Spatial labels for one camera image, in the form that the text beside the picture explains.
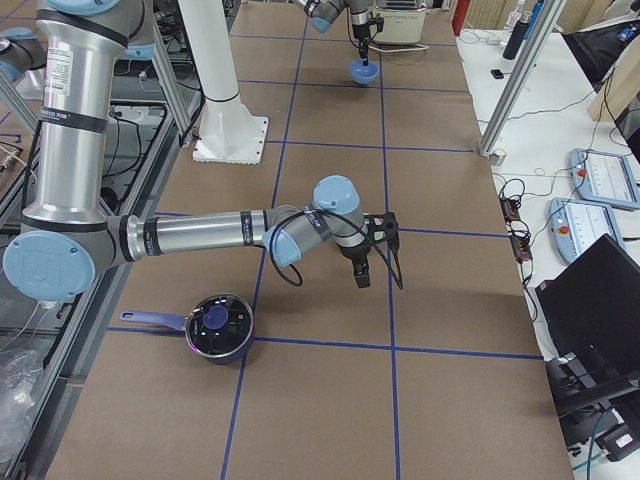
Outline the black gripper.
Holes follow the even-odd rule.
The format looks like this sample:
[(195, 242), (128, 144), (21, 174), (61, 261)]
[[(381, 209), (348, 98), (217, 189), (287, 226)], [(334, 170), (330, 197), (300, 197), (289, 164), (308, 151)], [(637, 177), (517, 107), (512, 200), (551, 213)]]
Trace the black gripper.
[(358, 48), (359, 62), (363, 66), (369, 65), (368, 45), (371, 40), (370, 25), (368, 22), (363, 24), (351, 24), (351, 33), (354, 44)]
[(345, 247), (340, 245), (341, 254), (352, 262), (353, 277), (359, 288), (370, 287), (371, 280), (369, 275), (368, 255), (371, 251), (369, 245), (358, 245), (353, 247)]

